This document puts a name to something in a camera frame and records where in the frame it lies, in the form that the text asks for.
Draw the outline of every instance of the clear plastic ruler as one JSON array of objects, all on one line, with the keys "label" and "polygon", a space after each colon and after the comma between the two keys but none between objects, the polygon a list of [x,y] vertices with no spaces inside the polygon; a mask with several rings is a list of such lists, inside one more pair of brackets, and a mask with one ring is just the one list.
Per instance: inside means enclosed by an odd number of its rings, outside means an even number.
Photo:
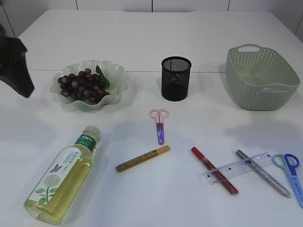
[{"label": "clear plastic ruler", "polygon": [[218,180],[218,178],[214,174],[215,171],[220,171],[220,173],[223,174],[226,179],[230,179],[230,178],[233,178],[233,177],[236,177],[236,176],[239,176],[239,175],[252,171],[251,167],[248,165],[252,160],[261,167],[265,167],[265,166],[268,166],[273,163],[271,154],[262,153],[259,155],[255,155],[255,156],[240,160],[238,162],[234,162],[234,163],[222,166],[220,168],[216,168],[216,169],[198,174],[198,178],[200,178],[200,180],[206,178],[210,184],[219,183],[221,181]]}]

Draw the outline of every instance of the green basket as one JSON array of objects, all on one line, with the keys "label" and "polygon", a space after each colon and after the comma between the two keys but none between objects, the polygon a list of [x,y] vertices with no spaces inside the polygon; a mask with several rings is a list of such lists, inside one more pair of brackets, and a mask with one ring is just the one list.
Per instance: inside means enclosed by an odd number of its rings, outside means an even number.
[{"label": "green basket", "polygon": [[[242,52],[243,47],[258,50]],[[297,74],[279,53],[254,44],[228,51],[226,77],[233,98],[247,110],[277,110],[300,85]]]}]

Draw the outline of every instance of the red marker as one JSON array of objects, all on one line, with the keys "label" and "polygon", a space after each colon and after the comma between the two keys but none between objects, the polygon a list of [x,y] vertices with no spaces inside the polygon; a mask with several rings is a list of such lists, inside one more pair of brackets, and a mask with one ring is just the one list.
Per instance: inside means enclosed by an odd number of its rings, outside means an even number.
[{"label": "red marker", "polygon": [[[205,156],[197,148],[193,147],[191,151],[208,170],[216,169],[216,167],[214,167],[214,165],[207,158],[205,158]],[[213,171],[213,174],[231,195],[239,193],[239,191],[226,179],[223,174],[220,173],[219,170]]]}]

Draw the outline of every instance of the small scissors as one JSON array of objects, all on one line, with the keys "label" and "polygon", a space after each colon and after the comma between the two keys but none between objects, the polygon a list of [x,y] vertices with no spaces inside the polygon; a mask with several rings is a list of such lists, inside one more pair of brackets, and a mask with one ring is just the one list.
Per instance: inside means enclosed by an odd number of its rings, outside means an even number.
[{"label": "small scissors", "polygon": [[164,119],[169,117],[169,112],[168,110],[165,109],[153,109],[150,112],[150,117],[155,119],[156,121],[156,126],[157,126],[157,136],[158,136],[158,143],[160,145],[164,144]]},{"label": "small scissors", "polygon": [[[276,157],[280,157],[282,159],[282,164],[278,164],[275,160]],[[294,160],[296,160],[296,164],[295,165],[291,165],[289,163],[288,157],[292,157]],[[295,169],[299,166],[300,162],[299,159],[291,154],[285,154],[285,155],[281,155],[281,154],[277,154],[277,155],[273,155],[273,163],[275,164],[275,166],[281,168],[284,170],[284,172],[287,175],[288,181],[294,191],[294,194],[299,202],[299,205],[301,208],[303,208],[303,191],[302,191],[302,186],[299,182],[297,173],[295,171]]]}]

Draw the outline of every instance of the basket handle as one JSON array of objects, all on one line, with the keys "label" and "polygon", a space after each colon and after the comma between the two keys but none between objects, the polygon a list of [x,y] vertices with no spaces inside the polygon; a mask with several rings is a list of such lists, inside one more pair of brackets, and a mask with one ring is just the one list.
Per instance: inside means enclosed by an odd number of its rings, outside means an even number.
[{"label": "basket handle", "polygon": [[235,49],[236,49],[238,52],[241,52],[241,51],[239,51],[239,49],[242,48],[242,47],[247,47],[247,46],[256,47],[256,48],[259,49],[258,51],[250,51],[250,52],[260,52],[261,49],[263,49],[262,46],[259,46],[259,45],[256,45],[256,44],[244,44],[244,45],[241,45],[241,46],[236,47]]}]

